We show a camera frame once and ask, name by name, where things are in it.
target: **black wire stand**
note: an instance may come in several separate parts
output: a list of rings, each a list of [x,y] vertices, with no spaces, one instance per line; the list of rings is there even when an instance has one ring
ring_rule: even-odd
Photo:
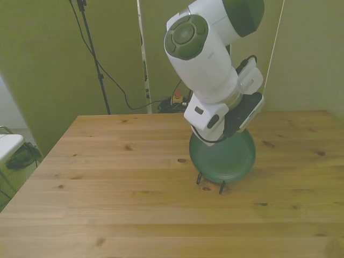
[[[95,49],[93,47],[90,29],[88,27],[87,20],[86,20],[86,15],[85,15],[86,0],[77,0],[77,5],[79,7],[79,10],[80,10],[81,15],[82,15],[82,19],[83,19],[84,24],[85,24],[88,40],[90,41],[91,52],[93,55],[93,59],[95,61],[99,83],[100,83],[101,88],[102,88],[102,93],[103,93],[103,98],[104,98],[104,102],[105,102],[105,106],[106,106],[106,111],[107,111],[107,114],[111,114],[109,102],[108,102],[108,97],[106,96],[106,91],[105,91],[104,82],[103,82],[104,75],[101,73],[101,71],[99,69],[96,52],[95,52]]]

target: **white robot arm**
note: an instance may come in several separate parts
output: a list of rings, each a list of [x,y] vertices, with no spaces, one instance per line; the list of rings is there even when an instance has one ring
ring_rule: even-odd
[[[184,117],[209,146],[245,129],[264,103],[256,59],[238,74],[226,49],[256,31],[263,14],[263,0],[197,0],[167,22],[165,51],[193,90]]]

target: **white chair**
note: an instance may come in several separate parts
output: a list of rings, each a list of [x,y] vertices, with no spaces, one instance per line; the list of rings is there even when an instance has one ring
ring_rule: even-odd
[[[16,152],[23,144],[24,137],[19,134],[13,134],[6,126],[0,126],[0,129],[4,129],[8,134],[0,134],[0,165],[3,164],[14,152]],[[5,174],[0,170],[0,176],[4,178],[4,181],[8,186],[16,193],[17,190],[13,187]]]

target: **green bowl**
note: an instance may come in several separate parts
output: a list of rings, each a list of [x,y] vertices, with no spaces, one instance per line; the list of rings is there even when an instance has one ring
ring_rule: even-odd
[[[254,141],[247,130],[210,147],[192,134],[189,152],[198,172],[215,183],[242,179],[251,171],[256,156]]]

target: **wooden table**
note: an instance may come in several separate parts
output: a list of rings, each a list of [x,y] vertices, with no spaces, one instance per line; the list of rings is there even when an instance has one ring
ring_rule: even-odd
[[[78,117],[0,214],[1,258],[344,257],[344,124],[271,112],[253,171],[202,180],[181,114]]]

